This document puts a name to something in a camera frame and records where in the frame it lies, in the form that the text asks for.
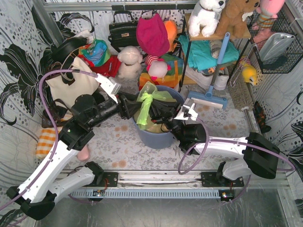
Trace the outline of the green trash bag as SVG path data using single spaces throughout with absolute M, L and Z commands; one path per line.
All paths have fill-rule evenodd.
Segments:
M 171 101 L 172 96 L 168 91 L 159 91 L 153 83 L 147 82 L 142 87 L 137 97 L 137 102 L 141 104 L 141 109 L 134 115 L 135 123 L 139 127 L 139 130 L 142 131 L 151 133 L 167 132 L 164 129 L 161 129 L 161 124 L 152 122 L 149 111 L 151 110 L 152 102 L 154 100 Z

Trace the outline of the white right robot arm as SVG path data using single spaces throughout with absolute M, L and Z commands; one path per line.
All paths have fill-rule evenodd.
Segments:
M 198 120 L 194 107 L 191 99 L 183 104 L 153 100 L 149 113 L 153 123 L 166 126 L 186 155 L 217 154 L 234 158 L 219 165 L 218 180 L 232 181 L 245 175 L 265 179 L 276 177 L 280 151 L 275 145 L 255 132 L 240 138 L 211 137 L 203 124 L 185 124 L 189 119 Z

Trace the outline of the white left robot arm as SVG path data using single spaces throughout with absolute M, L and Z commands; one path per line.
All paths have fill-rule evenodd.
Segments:
M 141 107 L 137 95 L 118 92 L 113 98 L 97 104 L 92 95 L 79 96 L 71 108 L 73 117 L 59 133 L 51 151 L 31 176 L 20 186 L 12 186 L 7 195 L 25 215 L 42 220 L 62 198 L 86 185 L 104 183 L 104 170 L 95 162 L 86 163 L 76 173 L 56 180 L 69 161 L 94 137 L 93 128 L 118 114 L 130 119 Z

